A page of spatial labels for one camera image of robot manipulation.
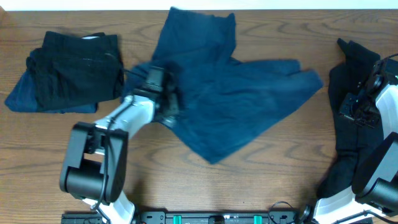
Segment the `wood grain surface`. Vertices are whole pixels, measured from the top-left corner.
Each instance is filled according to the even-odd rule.
[[[206,11],[227,16],[233,11]],[[45,32],[117,34],[126,67],[150,59],[167,11],[1,12],[0,101],[25,70]],[[398,11],[234,11],[239,60],[296,58],[325,83],[299,110],[217,165],[194,154],[167,128],[150,124],[129,142],[124,189],[138,206],[168,210],[267,210],[315,201],[335,158],[328,72],[344,60],[336,40],[354,40],[387,56],[398,52]],[[0,104],[0,223],[60,223],[88,206],[60,191],[58,179],[72,126],[96,114],[13,113]]]

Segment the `wooden table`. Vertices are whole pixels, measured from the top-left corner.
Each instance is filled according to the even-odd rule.
[[[230,12],[207,11],[226,16]],[[325,82],[299,110],[217,165],[209,165],[167,128],[150,124],[129,142],[124,190],[138,206],[168,210],[267,210],[315,201],[335,158],[328,73],[344,61],[336,40],[354,40],[387,56],[398,52],[398,11],[234,11],[242,61],[297,58]],[[0,100],[25,70],[47,30],[118,34],[126,67],[150,59],[167,11],[0,12]],[[0,223],[60,223],[88,206],[60,191],[59,173],[72,126],[96,114],[13,113],[0,104]]]

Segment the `dark blue garment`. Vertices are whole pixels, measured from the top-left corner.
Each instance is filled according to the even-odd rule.
[[[37,101],[35,98],[35,84],[29,72],[25,72],[10,95],[4,102],[14,112],[34,113],[37,112]],[[44,113],[95,113],[97,104],[76,106],[60,110],[48,110]]]
[[[296,60],[231,58],[235,45],[234,14],[171,8],[152,61],[132,69],[147,75],[154,65],[175,74],[180,114],[164,124],[210,163],[245,146],[322,87],[317,73],[301,72]],[[142,81],[128,74],[124,95]]]

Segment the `crumpled fabric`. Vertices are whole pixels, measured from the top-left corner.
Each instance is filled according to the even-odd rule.
[[[41,48],[5,104],[16,112],[95,113],[97,102],[121,95],[123,67],[116,35],[89,39],[46,32]]]
[[[337,43],[346,55],[346,62],[337,65],[329,74],[328,93],[335,122],[337,159],[317,190],[318,198],[331,197],[351,186],[357,167],[383,141],[381,122],[372,129],[339,116],[339,108],[347,93],[359,93],[359,83],[370,75],[380,55],[353,41],[346,43],[338,39]]]
[[[297,60],[242,63],[231,57],[235,17],[171,8],[150,62],[132,69],[147,75],[163,67],[177,79],[180,114],[163,122],[188,147],[214,164],[241,149],[297,110],[323,85]],[[128,74],[124,95],[143,79]]]

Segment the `white backdrop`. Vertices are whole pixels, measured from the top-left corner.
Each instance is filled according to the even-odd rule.
[[[0,0],[6,11],[180,9],[398,9],[398,0]]]

